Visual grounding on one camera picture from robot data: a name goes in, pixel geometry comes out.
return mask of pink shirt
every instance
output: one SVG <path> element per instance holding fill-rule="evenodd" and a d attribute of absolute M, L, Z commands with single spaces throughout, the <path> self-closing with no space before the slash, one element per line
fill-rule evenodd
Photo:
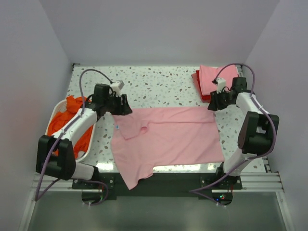
<path fill-rule="evenodd" d="M 115 120 L 111 149 L 129 189 L 153 167 L 225 160 L 212 111 L 206 107 L 135 108 Z"/>

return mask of white laundry basket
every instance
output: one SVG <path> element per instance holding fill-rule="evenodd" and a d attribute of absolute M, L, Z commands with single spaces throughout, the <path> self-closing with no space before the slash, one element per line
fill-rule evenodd
<path fill-rule="evenodd" d="M 48 126 L 47 126 L 47 129 L 46 129 L 45 135 L 47 135 L 47 133 L 48 133 L 49 124 L 51 123 L 53 117 L 57 114 L 57 112 L 65 112 L 66 111 L 66 105 L 67 105 L 66 100 L 62 100 L 62 101 L 58 102 L 57 105 L 54 107 L 52 115 L 51 115 L 50 120 L 48 122 Z M 92 146 L 92 140 L 93 140 L 93 135 L 94 135 L 94 132 L 95 132 L 95 127 L 96 127 L 96 124 L 93 125 L 92 134 L 91 134 L 91 138 L 90 138 L 90 144 L 88 146 L 87 152 L 84 153 L 82 157 L 76 159 L 76 162 L 82 161 L 89 154 L 89 152 L 91 150 L 91 146 Z"/>

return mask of orange cloth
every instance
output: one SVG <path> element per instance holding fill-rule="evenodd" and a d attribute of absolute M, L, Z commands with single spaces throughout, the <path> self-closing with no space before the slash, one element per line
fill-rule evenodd
<path fill-rule="evenodd" d="M 82 105 L 81 97 L 74 98 L 73 96 L 69 96 L 66 98 L 67 106 L 65 112 L 57 112 L 57 114 L 53 117 L 51 123 L 48 127 L 48 136 L 51 136 L 56 131 L 60 130 L 65 124 L 67 124 L 77 113 Z M 86 132 L 80 137 L 76 145 L 74 146 L 74 155 L 75 158 L 78 157 L 78 152 L 83 151 L 87 152 L 91 134 L 92 134 L 93 126 L 91 126 Z"/>

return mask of white wall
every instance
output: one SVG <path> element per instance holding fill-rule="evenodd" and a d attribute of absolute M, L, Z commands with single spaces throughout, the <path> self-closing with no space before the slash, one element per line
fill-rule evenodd
<path fill-rule="evenodd" d="M 279 0 L 40 0 L 65 52 L 89 65 L 244 62 Z"/>
<path fill-rule="evenodd" d="M 257 76 L 258 99 L 280 117 L 269 160 L 281 174 L 299 231 L 308 226 L 307 22 L 307 0 L 281 0 L 246 62 Z"/>
<path fill-rule="evenodd" d="M 64 98 L 70 62 L 38 0 L 0 4 L 0 230 L 14 231 L 35 172 L 39 137 Z"/>

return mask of speckled work surface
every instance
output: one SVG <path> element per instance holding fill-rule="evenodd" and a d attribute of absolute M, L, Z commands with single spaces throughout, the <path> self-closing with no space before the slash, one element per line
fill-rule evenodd
<path fill-rule="evenodd" d="M 207 105 L 202 103 L 191 78 L 191 74 L 198 67 L 191 66 L 75 66 L 67 96 L 80 96 L 79 75 L 87 68 L 100 70 L 111 80 L 124 81 L 122 93 L 128 95 L 131 108 Z M 84 75 L 82 86 L 86 97 L 93 94 L 96 83 L 108 84 L 108 81 L 96 72 L 87 72 Z M 237 137 L 244 115 L 240 109 L 229 106 L 225 110 L 215 112 L 215 119 L 222 151 L 228 159 L 237 148 Z M 110 147 L 113 126 L 114 121 L 110 114 L 106 114 L 97 122 L 91 151 L 83 160 L 85 164 L 97 166 L 100 172 L 118 172 Z M 163 166 L 155 167 L 154 172 L 215 172 L 219 165 L 220 163 Z M 262 159 L 252 161 L 243 172 L 265 172 Z"/>

